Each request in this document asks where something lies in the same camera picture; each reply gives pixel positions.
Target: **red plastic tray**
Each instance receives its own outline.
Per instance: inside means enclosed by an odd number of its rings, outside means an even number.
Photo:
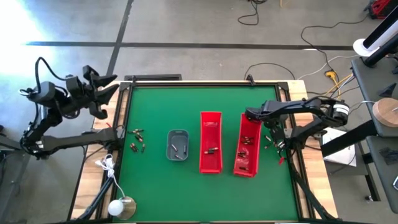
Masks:
[[[244,144],[243,136],[252,138],[252,144]],[[238,136],[238,148],[235,155],[234,175],[243,177],[254,177],[257,174],[259,166],[259,146],[261,138],[261,121],[248,120],[247,117],[241,115],[241,127]],[[239,152],[245,152],[246,158],[238,156]],[[245,167],[247,170],[242,170],[239,167]]]
[[[214,154],[205,154],[209,148],[217,147]],[[202,174],[219,174],[223,169],[221,150],[221,112],[200,113],[200,158]]]

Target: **wooden table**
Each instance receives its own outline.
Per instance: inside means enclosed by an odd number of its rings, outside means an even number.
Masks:
[[[264,81],[257,81],[257,82],[287,82],[289,84],[289,93],[290,93],[290,99],[291,100],[301,100],[302,98],[307,97],[307,92],[305,89],[304,81],[302,80],[264,80]],[[102,109],[105,109],[108,111],[108,118],[104,120],[100,119],[95,119],[94,120],[94,129],[102,129],[102,128],[107,128],[109,124],[113,123],[113,119],[115,116],[115,111],[116,111],[116,103],[118,100],[118,95],[119,91],[117,91],[111,101],[109,102],[109,105],[103,105]],[[123,98],[122,102],[122,107],[121,107],[121,114],[119,115],[119,122],[118,125],[123,123],[124,119],[124,111],[127,105],[126,99],[127,97]],[[296,120],[296,125],[297,126],[305,126],[309,122],[313,120],[312,114],[310,113],[304,113],[304,114],[295,114],[295,120]],[[307,145],[319,148],[319,142],[309,138],[307,141]],[[92,152],[96,151],[99,149],[101,146],[100,145],[90,145],[87,150],[87,155],[91,154]],[[303,159],[305,163],[305,168],[307,172],[307,178],[308,178],[308,183],[310,186],[311,191],[314,193],[316,198],[319,200],[319,202],[326,208],[326,210],[333,215],[334,217],[337,217],[337,211],[335,207],[335,203],[333,200],[333,195],[331,192],[329,180],[328,180],[328,175],[326,173],[326,168],[325,164],[323,161],[322,153],[319,150],[315,149],[310,149],[306,147],[303,151]],[[78,182],[78,188],[77,192],[73,201],[73,210],[70,214],[71,218],[77,218],[79,217],[87,208],[87,206],[92,202],[96,194],[98,193],[100,187],[101,187],[101,181],[103,178],[103,169],[95,165],[95,161],[102,159],[106,155],[105,150],[101,150],[98,153],[94,154],[91,156],[87,161],[83,164],[83,168],[81,171],[81,176],[79,178]],[[307,201],[306,198],[301,191],[300,187],[299,188],[299,195],[300,195],[300,202],[302,205],[302,210],[303,210],[303,216],[304,217],[309,217],[308,209],[307,209]],[[107,203],[110,201],[110,195],[111,195],[111,189],[107,192],[105,196],[105,205],[102,210],[102,217],[107,216]]]

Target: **green mat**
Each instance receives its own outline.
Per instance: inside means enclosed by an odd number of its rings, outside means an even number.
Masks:
[[[297,220],[288,165],[278,165],[275,148],[264,149],[265,138],[257,175],[233,175],[241,113],[274,99],[273,86],[134,89],[127,130],[144,129],[146,149],[133,153],[130,143],[140,150],[141,144],[127,134],[119,184],[137,202],[136,214],[128,221]],[[199,173],[201,111],[222,112],[221,174]],[[186,161],[166,158],[167,134],[173,129],[189,133]],[[264,127],[262,134],[268,134]]]

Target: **gray floor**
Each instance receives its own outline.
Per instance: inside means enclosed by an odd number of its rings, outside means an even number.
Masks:
[[[244,26],[236,19],[253,13],[244,0],[135,0],[124,33],[123,42],[222,43],[304,45],[300,38],[303,27],[331,26],[338,21],[359,21],[367,0],[299,0],[285,8],[270,0],[259,6],[260,24]],[[127,0],[72,1],[7,1],[1,16],[2,48],[0,66],[0,124],[7,134],[18,139],[34,116],[34,106],[17,91],[34,86],[34,62],[43,56],[61,76],[81,76],[88,64],[105,74],[114,52],[113,47],[44,47],[20,45],[27,41],[115,42],[122,23]],[[351,45],[366,37],[380,21],[366,19],[356,25],[339,25],[334,29],[309,29],[305,37],[317,45]],[[351,51],[327,51],[328,57],[352,56]],[[184,80],[240,80],[248,66],[259,62],[279,63],[296,77],[319,69],[323,55],[312,50],[236,50],[236,49],[145,49],[122,47],[113,72],[119,80],[125,75],[181,73]],[[340,77],[350,74],[349,59],[331,62]],[[271,65],[253,68],[255,79],[291,79],[285,70]],[[323,73],[304,78],[308,91],[325,91],[332,86]],[[40,79],[55,80],[41,66]],[[345,87],[356,87],[355,81]],[[349,105],[362,99],[360,91],[344,95]],[[369,119],[365,107],[349,118],[347,128],[354,128]],[[93,118],[84,111],[79,118],[65,121],[49,130],[54,136],[71,136],[91,128]],[[22,178],[21,190],[6,205],[7,221],[28,220],[28,223],[59,222],[66,219],[80,170],[83,152],[80,148],[60,151],[47,161],[30,159]],[[21,157],[7,162],[4,193],[15,187],[21,168]],[[339,217],[344,220],[371,223],[395,223],[397,216],[386,202],[379,180],[376,182],[382,201],[366,203],[369,194],[363,177],[330,177]]]

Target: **white ball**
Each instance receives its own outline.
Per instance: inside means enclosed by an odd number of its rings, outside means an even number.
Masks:
[[[108,212],[113,216],[118,216],[123,212],[124,205],[120,200],[113,200],[109,203]]]

